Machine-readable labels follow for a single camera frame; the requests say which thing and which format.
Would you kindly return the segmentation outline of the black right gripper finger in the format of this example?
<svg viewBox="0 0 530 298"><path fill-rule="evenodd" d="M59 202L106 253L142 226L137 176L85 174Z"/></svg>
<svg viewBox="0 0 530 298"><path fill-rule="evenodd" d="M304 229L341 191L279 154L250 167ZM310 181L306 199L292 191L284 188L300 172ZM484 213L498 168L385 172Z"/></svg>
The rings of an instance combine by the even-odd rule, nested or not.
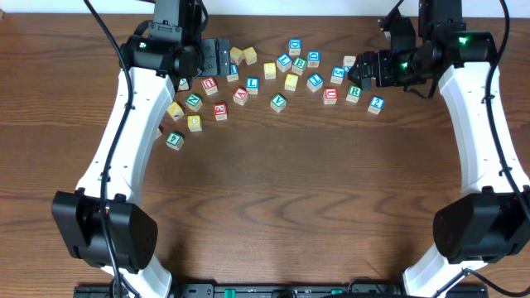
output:
<svg viewBox="0 0 530 298"><path fill-rule="evenodd" d="M230 74L230 44L227 38L219 38L216 47L216 56L218 64L218 75L228 76Z"/></svg>
<svg viewBox="0 0 530 298"><path fill-rule="evenodd" d="M371 90L372 69L369 65L361 61L356 61L349 69L348 80L362 90Z"/></svg>

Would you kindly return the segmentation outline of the yellow C wooden block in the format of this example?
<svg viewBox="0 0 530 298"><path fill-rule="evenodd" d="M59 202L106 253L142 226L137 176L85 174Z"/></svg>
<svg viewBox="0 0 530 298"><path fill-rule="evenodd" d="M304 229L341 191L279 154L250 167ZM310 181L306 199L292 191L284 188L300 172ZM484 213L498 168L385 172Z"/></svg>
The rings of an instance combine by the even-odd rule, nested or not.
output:
<svg viewBox="0 0 530 298"><path fill-rule="evenodd" d="M285 90L295 91L298 80L299 76L297 74L287 74L284 84Z"/></svg>

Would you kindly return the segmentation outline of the yellow O wooden block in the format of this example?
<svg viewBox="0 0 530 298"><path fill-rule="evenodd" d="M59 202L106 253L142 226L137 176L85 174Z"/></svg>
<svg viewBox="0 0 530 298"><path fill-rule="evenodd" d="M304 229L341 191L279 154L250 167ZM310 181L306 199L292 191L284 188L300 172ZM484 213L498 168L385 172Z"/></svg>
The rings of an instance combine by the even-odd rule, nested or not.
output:
<svg viewBox="0 0 530 298"><path fill-rule="evenodd" d="M188 116L187 126L191 132L200 132L202 130L202 120L200 115Z"/></svg>

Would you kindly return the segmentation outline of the yellow Q wooden block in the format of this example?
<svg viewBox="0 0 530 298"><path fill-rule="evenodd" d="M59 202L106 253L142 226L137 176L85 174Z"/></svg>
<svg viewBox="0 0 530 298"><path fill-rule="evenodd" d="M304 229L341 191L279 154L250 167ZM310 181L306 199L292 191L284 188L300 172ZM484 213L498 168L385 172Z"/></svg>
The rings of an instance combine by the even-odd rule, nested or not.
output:
<svg viewBox="0 0 530 298"><path fill-rule="evenodd" d="M252 65L258 61L258 54L255 49L250 46L243 50L243 58L247 65Z"/></svg>

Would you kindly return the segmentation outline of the red U block left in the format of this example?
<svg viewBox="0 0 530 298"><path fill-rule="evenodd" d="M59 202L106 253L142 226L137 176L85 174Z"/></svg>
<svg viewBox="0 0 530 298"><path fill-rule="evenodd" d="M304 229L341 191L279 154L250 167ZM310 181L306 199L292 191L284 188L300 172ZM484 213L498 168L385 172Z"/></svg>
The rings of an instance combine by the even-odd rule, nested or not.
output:
<svg viewBox="0 0 530 298"><path fill-rule="evenodd" d="M202 79L201 84L207 95L216 94L218 92L218 85L213 77Z"/></svg>

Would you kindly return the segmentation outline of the red u block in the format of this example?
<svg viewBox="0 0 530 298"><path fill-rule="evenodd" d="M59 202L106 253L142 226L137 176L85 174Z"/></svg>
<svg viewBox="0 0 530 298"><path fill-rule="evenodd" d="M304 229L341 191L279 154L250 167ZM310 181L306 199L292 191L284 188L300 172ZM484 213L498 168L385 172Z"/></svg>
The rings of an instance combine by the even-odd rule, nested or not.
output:
<svg viewBox="0 0 530 298"><path fill-rule="evenodd" d="M216 94L218 92L218 85L213 77L202 79L201 84L207 95Z"/></svg>
<svg viewBox="0 0 530 298"><path fill-rule="evenodd" d="M326 105L336 104L338 100L338 89L326 88L323 93L323 101Z"/></svg>

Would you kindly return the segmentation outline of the blue 2 wooden block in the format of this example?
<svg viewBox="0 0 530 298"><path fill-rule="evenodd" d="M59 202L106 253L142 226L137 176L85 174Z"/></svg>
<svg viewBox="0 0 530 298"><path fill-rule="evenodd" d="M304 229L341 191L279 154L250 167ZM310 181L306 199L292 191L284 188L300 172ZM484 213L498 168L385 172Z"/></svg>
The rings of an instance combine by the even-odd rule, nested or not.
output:
<svg viewBox="0 0 530 298"><path fill-rule="evenodd" d="M370 101L368 111L373 114L379 114L382 111L384 104L385 100L383 98L373 96Z"/></svg>

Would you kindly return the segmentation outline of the green N wooden block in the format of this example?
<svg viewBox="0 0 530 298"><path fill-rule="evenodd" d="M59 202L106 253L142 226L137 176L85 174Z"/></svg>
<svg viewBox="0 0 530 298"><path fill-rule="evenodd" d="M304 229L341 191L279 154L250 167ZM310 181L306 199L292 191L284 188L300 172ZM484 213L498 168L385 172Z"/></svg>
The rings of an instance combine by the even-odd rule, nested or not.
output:
<svg viewBox="0 0 530 298"><path fill-rule="evenodd" d="M203 105L202 98L197 94L190 94L186 100L185 105L193 112L198 112Z"/></svg>

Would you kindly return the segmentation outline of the blue L block centre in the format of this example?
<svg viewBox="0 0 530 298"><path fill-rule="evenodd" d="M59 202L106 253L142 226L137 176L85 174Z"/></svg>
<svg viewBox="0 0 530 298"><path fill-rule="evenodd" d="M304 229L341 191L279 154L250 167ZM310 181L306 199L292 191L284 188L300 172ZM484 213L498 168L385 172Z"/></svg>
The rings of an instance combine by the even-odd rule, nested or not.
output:
<svg viewBox="0 0 530 298"><path fill-rule="evenodd" d="M248 77L246 79L246 90L249 94L258 94L259 90L259 78L258 77Z"/></svg>

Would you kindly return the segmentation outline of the blue I wooden block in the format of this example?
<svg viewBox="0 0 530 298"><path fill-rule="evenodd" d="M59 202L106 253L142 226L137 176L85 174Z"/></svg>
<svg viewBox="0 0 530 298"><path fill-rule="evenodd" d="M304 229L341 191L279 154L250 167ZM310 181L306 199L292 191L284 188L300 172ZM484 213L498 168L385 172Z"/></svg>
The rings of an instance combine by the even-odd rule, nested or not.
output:
<svg viewBox="0 0 530 298"><path fill-rule="evenodd" d="M322 87L323 83L322 77L318 73L314 73L308 77L307 87L312 93L315 93Z"/></svg>

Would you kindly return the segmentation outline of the red A wooden block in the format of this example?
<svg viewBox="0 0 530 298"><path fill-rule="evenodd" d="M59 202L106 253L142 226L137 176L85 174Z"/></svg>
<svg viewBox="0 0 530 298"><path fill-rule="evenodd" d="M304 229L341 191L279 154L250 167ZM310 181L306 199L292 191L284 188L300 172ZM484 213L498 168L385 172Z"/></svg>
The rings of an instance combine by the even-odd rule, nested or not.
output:
<svg viewBox="0 0 530 298"><path fill-rule="evenodd" d="M239 104L241 106L244 106L246 102L248 101L248 91L244 88L236 88L236 90L233 93L233 101L236 104Z"/></svg>

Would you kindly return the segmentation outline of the yellow S wooden block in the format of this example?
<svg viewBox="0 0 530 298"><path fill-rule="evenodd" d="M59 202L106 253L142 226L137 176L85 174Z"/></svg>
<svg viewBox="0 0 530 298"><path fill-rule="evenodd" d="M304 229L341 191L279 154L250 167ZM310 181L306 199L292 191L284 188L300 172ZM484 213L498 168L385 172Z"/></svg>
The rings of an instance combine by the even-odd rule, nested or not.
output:
<svg viewBox="0 0 530 298"><path fill-rule="evenodd" d="M275 79L276 78L276 64L275 63L265 63L263 65L264 79Z"/></svg>

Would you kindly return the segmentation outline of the yellow K wooden block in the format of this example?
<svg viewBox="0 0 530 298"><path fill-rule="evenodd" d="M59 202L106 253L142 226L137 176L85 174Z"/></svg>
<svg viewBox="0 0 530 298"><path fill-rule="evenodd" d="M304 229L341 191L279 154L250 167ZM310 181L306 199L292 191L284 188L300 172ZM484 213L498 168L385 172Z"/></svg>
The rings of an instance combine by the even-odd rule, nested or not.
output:
<svg viewBox="0 0 530 298"><path fill-rule="evenodd" d="M166 112L174 121L181 119L185 115L183 108L177 102L172 102Z"/></svg>

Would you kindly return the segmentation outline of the green B wooden block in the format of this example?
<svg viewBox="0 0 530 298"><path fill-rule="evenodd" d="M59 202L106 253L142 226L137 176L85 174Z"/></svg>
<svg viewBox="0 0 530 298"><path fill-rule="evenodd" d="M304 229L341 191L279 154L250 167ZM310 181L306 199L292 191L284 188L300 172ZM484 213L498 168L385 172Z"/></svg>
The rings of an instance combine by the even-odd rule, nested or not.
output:
<svg viewBox="0 0 530 298"><path fill-rule="evenodd" d="M306 69L307 67L307 60L304 59L304 58L301 58L300 56L298 56L297 58L294 59L294 61L292 62L292 68L291 68L291 71L294 73L294 74L297 74L297 75L302 75L304 70Z"/></svg>

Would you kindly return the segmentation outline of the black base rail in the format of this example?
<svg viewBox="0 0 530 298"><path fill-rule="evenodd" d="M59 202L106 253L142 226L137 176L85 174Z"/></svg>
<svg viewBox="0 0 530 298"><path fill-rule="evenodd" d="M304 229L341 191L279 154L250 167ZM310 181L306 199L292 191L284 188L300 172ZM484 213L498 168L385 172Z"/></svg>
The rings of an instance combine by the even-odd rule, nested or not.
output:
<svg viewBox="0 0 530 298"><path fill-rule="evenodd" d="M185 284L171 290L175 298L271 298L271 297L405 297L399 285L362 281L352 286L215 286L212 284ZM77 286L74 298L111 297L109 286ZM485 286L455 286L443 297L488 298Z"/></svg>

